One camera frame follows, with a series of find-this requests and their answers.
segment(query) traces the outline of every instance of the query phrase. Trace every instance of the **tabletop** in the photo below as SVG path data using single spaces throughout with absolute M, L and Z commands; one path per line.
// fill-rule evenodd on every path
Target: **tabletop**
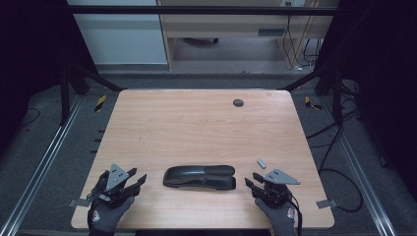
M 243 105 L 234 105 L 235 99 L 241 99 Z M 303 227 L 334 224 L 331 210 L 316 205 L 326 195 L 291 94 L 285 90 L 124 90 L 81 198 L 112 163 L 126 171 L 138 168 L 127 186 L 148 175 L 119 228 L 270 228 L 254 204 L 245 177 L 254 181 L 253 172 L 266 175 L 275 168 L 301 182 L 288 188 L 300 205 Z M 231 165 L 236 170 L 236 189 L 163 186 L 165 171 L 178 165 Z M 75 228 L 88 228 L 87 211 L 87 207 L 77 206 L 72 219 Z

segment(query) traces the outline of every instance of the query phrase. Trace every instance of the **black stapler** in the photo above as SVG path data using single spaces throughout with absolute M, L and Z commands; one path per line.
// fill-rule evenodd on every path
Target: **black stapler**
M 166 170 L 166 187 L 204 187 L 217 190 L 236 189 L 235 169 L 230 165 L 182 165 Z

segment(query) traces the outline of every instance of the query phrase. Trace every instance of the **wooden cabinet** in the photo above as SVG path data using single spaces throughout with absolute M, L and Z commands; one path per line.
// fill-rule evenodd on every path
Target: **wooden cabinet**
M 336 6 L 337 0 L 306 0 L 304 7 Z M 158 0 L 159 6 L 255 6 L 279 7 L 281 0 Z M 197 37 L 273 37 L 284 52 L 288 68 L 295 65 L 307 38 L 324 38 L 332 17 L 292 16 L 241 16 L 241 15 L 161 15 L 168 65 L 172 68 L 177 38 Z

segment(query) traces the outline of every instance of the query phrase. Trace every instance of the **wall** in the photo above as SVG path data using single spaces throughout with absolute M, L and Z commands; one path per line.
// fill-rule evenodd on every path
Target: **wall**
M 154 0 L 68 0 L 68 4 L 156 5 Z M 77 14 L 75 18 L 98 70 L 167 64 L 158 15 Z

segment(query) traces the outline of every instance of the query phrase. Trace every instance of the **gloved hand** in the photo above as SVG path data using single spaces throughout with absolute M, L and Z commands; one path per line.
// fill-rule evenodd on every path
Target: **gloved hand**
M 270 223 L 273 231 L 278 236 L 293 236 L 294 233 L 294 214 L 295 208 L 291 203 L 285 203 L 277 208 L 267 206 L 261 199 L 255 199 L 255 204 L 263 211 Z
M 93 209 L 93 211 L 89 213 L 89 220 L 91 222 L 90 232 L 98 230 L 101 235 L 103 235 L 103 233 L 113 235 L 120 218 L 130 208 L 134 201 L 135 198 L 130 197 L 118 208 L 110 208 L 103 200 L 95 200 L 91 204 L 91 209 Z

